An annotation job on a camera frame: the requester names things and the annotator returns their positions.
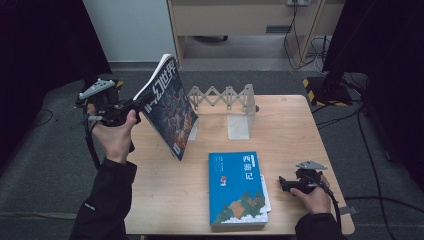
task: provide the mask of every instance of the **black curtain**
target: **black curtain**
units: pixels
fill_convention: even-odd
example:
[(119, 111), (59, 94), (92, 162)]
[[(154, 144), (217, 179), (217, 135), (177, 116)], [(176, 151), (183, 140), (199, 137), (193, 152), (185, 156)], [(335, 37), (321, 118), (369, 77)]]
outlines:
[(0, 0), (0, 168), (48, 91), (101, 73), (111, 70), (81, 0)]
[(424, 1), (347, 0), (324, 70), (368, 75), (387, 150), (424, 190), (423, 30)]

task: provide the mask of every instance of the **wall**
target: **wall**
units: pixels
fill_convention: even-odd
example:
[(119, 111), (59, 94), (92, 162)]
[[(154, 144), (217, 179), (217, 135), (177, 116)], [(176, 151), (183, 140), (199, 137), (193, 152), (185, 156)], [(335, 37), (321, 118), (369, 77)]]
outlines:
[(158, 62), (175, 47), (166, 0), (84, 0), (109, 62)]

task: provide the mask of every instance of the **magazine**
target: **magazine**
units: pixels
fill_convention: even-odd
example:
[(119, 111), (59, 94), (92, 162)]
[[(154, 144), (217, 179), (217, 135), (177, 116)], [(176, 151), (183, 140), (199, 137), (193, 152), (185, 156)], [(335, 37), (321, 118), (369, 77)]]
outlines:
[(179, 160), (183, 158), (190, 132), (198, 119), (184, 91), (175, 58), (164, 54), (148, 83), (135, 95), (152, 92), (154, 99), (142, 113)]

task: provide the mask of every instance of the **blue book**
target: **blue book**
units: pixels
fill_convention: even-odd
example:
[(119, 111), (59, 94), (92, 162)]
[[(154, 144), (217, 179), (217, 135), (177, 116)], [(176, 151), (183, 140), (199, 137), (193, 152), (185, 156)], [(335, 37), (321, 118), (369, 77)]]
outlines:
[(211, 226), (268, 222), (256, 152), (209, 153), (209, 208)]

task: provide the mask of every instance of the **gray carpet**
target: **gray carpet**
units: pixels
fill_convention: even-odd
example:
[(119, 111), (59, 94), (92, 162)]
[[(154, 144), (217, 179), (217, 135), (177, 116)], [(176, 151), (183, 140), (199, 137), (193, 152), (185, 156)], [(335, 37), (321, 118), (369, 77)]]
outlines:
[[(121, 98), (132, 97), (151, 73), (115, 72), (115, 76), (125, 82)], [(252, 83), (258, 95), (306, 96), (302, 79), (318, 75), (316, 72), (276, 71), (181, 72), (186, 90), (194, 85), (205, 90), (215, 86), (220, 91), (226, 86), (233, 86), (239, 92), (245, 84)], [(96, 170), (85, 145), (84, 130), (81, 126), (75, 126), (82, 116), (81, 109), (73, 108), (81, 87), (82, 81), (77, 81), (51, 91), (45, 97), (43, 110), (0, 179), (1, 213), (75, 214), (88, 196)], [(351, 95), (359, 99), (355, 93), (351, 92)], [(322, 123), (352, 114), (360, 106), (360, 102), (349, 107), (319, 109), (311, 106), (311, 111), (319, 109), (314, 117), (317, 123)], [(386, 160), (385, 149), (370, 119), (362, 113), (359, 116), (383, 196), (424, 209), (424, 193), (411, 181), (402, 163)], [(320, 134), (344, 195), (377, 196), (376, 180), (356, 115), (322, 128)], [(378, 200), (349, 200), (348, 203), (360, 211), (352, 216), (356, 231), (349, 239), (390, 239)], [(390, 230), (396, 239), (420, 239), (424, 235), (422, 212), (390, 201), (384, 201), (384, 207)], [(67, 239), (72, 225), (72, 220), (0, 218), (0, 239)]]

